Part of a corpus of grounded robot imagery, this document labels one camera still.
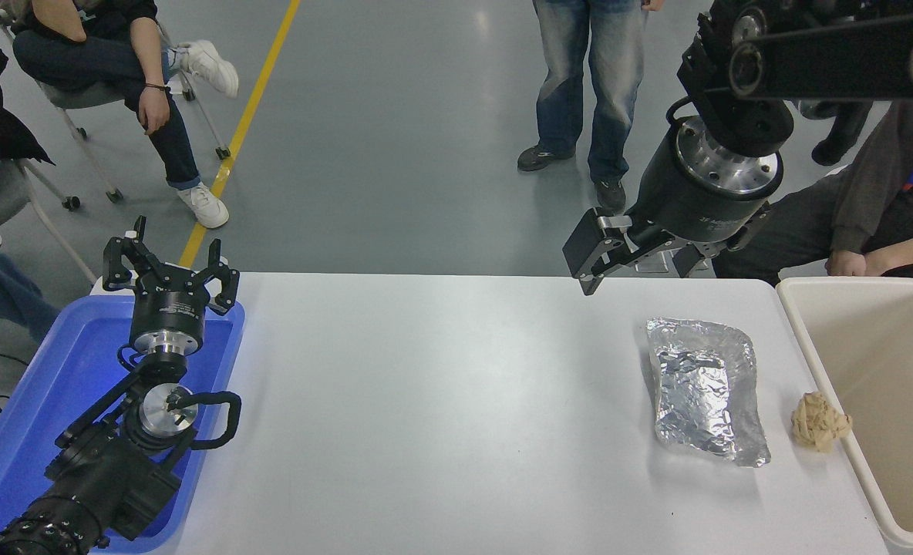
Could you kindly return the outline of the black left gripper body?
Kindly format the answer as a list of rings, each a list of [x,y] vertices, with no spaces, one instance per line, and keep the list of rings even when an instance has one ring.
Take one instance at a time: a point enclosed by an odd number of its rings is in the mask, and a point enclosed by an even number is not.
[[[189,268],[164,266],[133,271],[131,345],[202,345],[210,301],[206,281]]]

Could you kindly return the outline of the crouching person's left hand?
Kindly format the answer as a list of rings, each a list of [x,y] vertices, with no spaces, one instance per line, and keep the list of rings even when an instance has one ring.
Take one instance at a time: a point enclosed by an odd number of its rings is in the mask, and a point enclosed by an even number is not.
[[[913,266],[913,237],[866,253],[866,277],[880,277],[894,268]]]

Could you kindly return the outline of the crouching person's right hand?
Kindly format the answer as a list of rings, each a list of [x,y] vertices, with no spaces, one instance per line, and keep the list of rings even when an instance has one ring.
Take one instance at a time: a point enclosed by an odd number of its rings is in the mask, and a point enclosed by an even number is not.
[[[836,249],[831,251],[824,265],[829,275],[835,277],[864,277],[867,275],[867,260],[854,251]]]

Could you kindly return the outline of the seated person's hand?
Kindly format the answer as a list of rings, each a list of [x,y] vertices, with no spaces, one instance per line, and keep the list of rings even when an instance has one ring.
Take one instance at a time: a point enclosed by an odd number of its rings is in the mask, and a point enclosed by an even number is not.
[[[136,114],[146,136],[153,136],[170,120],[168,99],[167,92],[158,87],[146,86],[140,93]]]

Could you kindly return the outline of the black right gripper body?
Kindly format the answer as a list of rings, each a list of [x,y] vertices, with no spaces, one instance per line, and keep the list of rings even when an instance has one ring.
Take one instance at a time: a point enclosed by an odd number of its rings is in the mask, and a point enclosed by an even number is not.
[[[742,156],[702,123],[669,129],[641,178],[629,238],[646,245],[661,232],[712,243],[733,236],[770,196],[770,156]]]

